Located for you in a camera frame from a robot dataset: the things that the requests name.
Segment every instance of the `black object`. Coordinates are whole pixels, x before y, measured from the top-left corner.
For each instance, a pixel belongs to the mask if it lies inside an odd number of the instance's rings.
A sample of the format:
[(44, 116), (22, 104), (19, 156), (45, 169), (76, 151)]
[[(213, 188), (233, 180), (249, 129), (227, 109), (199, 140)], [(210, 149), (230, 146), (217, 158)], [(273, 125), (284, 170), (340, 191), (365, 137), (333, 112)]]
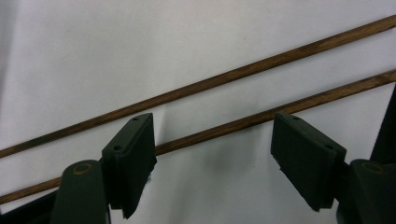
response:
[(129, 218), (157, 162), (152, 114), (130, 119), (102, 155), (70, 165), (57, 191), (0, 216), (0, 223), (105, 224), (109, 203)]
[(346, 152), (302, 119), (276, 113), (271, 153), (312, 209), (335, 198), (338, 223), (396, 223), (396, 88), (371, 159), (347, 165)]

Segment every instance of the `white surface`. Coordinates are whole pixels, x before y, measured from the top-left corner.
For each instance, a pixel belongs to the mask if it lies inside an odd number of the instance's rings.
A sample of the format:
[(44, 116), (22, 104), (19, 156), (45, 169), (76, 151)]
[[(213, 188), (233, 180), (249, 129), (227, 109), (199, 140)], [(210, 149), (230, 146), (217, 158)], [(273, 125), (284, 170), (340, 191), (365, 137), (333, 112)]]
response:
[[(388, 1), (2, 1), (0, 148), (396, 12)], [(154, 113), (157, 144), (393, 69), (394, 30)], [(369, 158), (393, 85), (297, 115)], [(128, 120), (0, 160), (0, 194), (99, 159)], [(336, 223), (270, 155), (272, 122), (158, 158), (136, 213), (113, 223)], [(2, 205), (6, 212), (34, 197)]]

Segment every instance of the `wooden rod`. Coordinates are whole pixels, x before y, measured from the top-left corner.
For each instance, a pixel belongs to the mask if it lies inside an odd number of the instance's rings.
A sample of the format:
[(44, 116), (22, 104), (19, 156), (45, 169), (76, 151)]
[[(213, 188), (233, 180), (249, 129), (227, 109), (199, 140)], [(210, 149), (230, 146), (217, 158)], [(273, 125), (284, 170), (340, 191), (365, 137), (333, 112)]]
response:
[[(195, 133), (186, 137), (179, 138), (177, 140), (161, 144), (159, 146), (156, 146), (156, 155), (162, 155), (171, 151), (175, 151), (178, 149), (181, 149), (183, 147), (189, 147), (193, 146), (195, 144), (208, 141), (213, 138), (217, 138), (220, 136), (223, 136), (228, 133), (235, 133), (241, 130), (244, 130), (246, 128), (262, 124), (264, 122), (267, 122), (269, 120), (274, 119), (275, 112), (278, 111), (283, 111), (286, 113), (296, 113), (299, 111), (303, 111), (312, 107), (315, 107), (317, 105), (323, 105), (327, 104), (329, 102), (336, 101), (338, 99), (345, 98), (347, 96), (362, 92), (362, 91), (368, 91), (370, 89), (380, 87), (386, 84), (389, 84), (391, 82), (396, 81), (396, 69), (388, 71), (383, 74), (379, 74), (377, 76), (373, 77), (368, 77), (365, 79), (362, 79), (357, 82), (353, 82), (350, 84), (347, 84), (342, 87), (338, 87), (335, 89), (332, 89), (330, 91), (324, 91), (322, 93), (306, 97), (304, 99), (294, 101), (289, 104), (281, 105), (266, 111), (263, 111), (261, 113), (251, 115), (248, 117), (245, 117), (243, 119), (238, 119), (223, 125), (220, 125), (215, 128), (211, 128), (206, 131), (202, 131), (199, 133)], [(22, 197), (26, 197), (28, 195), (34, 194), (41, 192), (46, 189), (52, 189), (56, 188), (60, 185), (60, 177), (56, 179), (52, 179), (50, 181), (34, 185), (32, 187), (26, 188), (26, 189), (21, 189), (12, 193), (9, 193), (7, 195), (1, 196), (0, 197), (0, 204), (2, 203), (9, 203), (14, 200), (17, 200)]]
[(366, 25), (343, 32), (341, 34), (333, 35), (331, 37), (299, 47), (297, 49), (292, 49), (277, 54), (270, 58), (251, 63), (240, 68), (236, 68), (232, 71), (190, 84), (174, 91), (169, 91), (167, 93), (155, 96), (134, 105), (128, 105), (124, 108), (106, 113), (99, 117), (82, 121), (80, 123), (63, 128), (53, 133), (47, 133), (37, 138), (17, 144), (15, 146), (6, 147), (0, 150), (0, 158), (4, 158), (6, 156), (24, 151), (32, 147), (43, 145), (75, 133), (80, 133), (97, 127), (99, 125), (108, 123), (110, 121), (121, 119), (137, 112), (150, 109), (154, 106), (163, 105), (201, 91), (206, 91), (243, 77), (249, 77), (251, 75), (260, 73), (274, 67), (278, 67), (286, 63), (292, 63), (302, 58), (321, 53), (328, 49), (334, 49), (336, 47), (343, 46), (364, 37), (387, 31), (391, 28), (394, 28), (395, 26), (396, 15), (386, 17), (385, 19), (379, 21), (368, 23)]

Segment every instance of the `dark brown stick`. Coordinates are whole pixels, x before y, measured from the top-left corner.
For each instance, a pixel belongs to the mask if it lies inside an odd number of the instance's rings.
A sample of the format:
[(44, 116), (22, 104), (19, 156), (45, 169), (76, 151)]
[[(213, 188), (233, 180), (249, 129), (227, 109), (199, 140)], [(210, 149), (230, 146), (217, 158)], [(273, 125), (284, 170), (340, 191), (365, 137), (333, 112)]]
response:
[[(315, 107), (317, 105), (323, 105), (327, 104), (329, 102), (336, 101), (338, 99), (362, 92), (362, 91), (368, 91), (370, 89), (380, 87), (386, 84), (389, 84), (391, 82), (396, 81), (396, 69), (388, 71), (386, 73), (374, 76), (374, 77), (368, 77), (366, 79), (353, 82), (350, 84), (347, 84), (342, 87), (338, 87), (335, 89), (332, 89), (330, 91), (325, 91), (313, 96), (306, 97), (302, 100), (294, 101), (292, 103), (282, 105), (273, 109), (269, 109), (266, 111), (263, 111), (259, 114), (251, 115), (243, 119), (238, 119), (236, 121), (232, 121), (223, 125), (220, 125), (218, 127), (200, 132), (200, 133), (195, 133), (186, 137), (179, 138), (177, 140), (156, 146), (156, 155), (162, 155), (164, 153), (168, 153), (171, 151), (175, 151), (178, 149), (181, 149), (183, 147), (189, 147), (204, 141), (208, 141), (213, 138), (217, 138), (220, 136), (223, 136), (228, 133), (235, 133), (238, 131), (241, 131), (243, 129), (262, 124), (266, 121), (274, 119), (275, 112), (278, 111), (284, 111), (287, 113), (296, 113), (299, 111), (306, 110), (308, 108)], [(21, 189), (12, 193), (9, 193), (7, 195), (1, 196), (0, 197), (0, 204), (2, 203), (9, 203), (14, 200), (17, 200), (22, 197), (26, 197), (28, 195), (38, 193), (40, 191), (46, 190), (46, 189), (52, 189), (56, 188), (59, 186), (59, 181), (60, 177), (56, 179), (52, 179), (50, 181), (26, 188), (26, 189)]]
[(121, 119), (130, 116), (134, 113), (150, 109), (157, 105), (163, 105), (177, 99), (193, 95), (195, 93), (206, 91), (217, 86), (235, 81), (237, 79), (248, 77), (262, 71), (278, 67), (280, 65), (295, 62), (302, 58), (321, 53), (328, 49), (334, 49), (340, 47), (347, 43), (362, 39), (364, 37), (375, 35), (383, 31), (387, 31), (396, 26), (396, 15), (387, 17), (385, 19), (374, 21), (363, 25), (361, 27), (343, 32), (338, 35), (333, 35), (331, 37), (319, 40), (317, 42), (299, 47), (297, 49), (292, 49), (276, 56), (258, 61), (256, 63), (251, 63), (246, 66), (234, 69), (230, 72), (226, 72), (215, 77), (211, 77), (188, 86), (182, 87), (180, 89), (169, 91), (162, 95), (155, 96), (153, 98), (147, 99), (145, 101), (136, 103), (134, 105), (128, 105), (124, 108), (109, 112), (102, 116), (88, 119), (82, 121), (78, 124), (63, 128), (53, 133), (47, 133), (45, 135), (39, 136), (32, 140), (17, 144), (12, 147), (7, 147), (0, 150), (0, 158), (24, 151), (26, 149), (37, 147), (48, 142), (72, 135), (74, 133), (80, 133), (91, 128), (97, 127), (99, 125), (108, 123), (110, 121)]

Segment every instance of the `screw hole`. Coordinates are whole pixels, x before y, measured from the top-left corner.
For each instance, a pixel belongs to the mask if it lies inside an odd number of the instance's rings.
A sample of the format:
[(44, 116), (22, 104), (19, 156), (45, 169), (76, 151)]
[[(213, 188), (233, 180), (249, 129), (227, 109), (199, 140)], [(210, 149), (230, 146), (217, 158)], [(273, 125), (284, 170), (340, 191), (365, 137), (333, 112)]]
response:
[(329, 148), (329, 149), (334, 149), (334, 147), (332, 147), (332, 146), (330, 146), (330, 145), (324, 145), (326, 148)]
[(114, 150), (116, 150), (116, 151), (118, 151), (118, 150), (122, 149), (122, 147), (121, 147), (121, 146), (116, 146), (116, 147), (113, 147), (113, 148), (114, 148)]

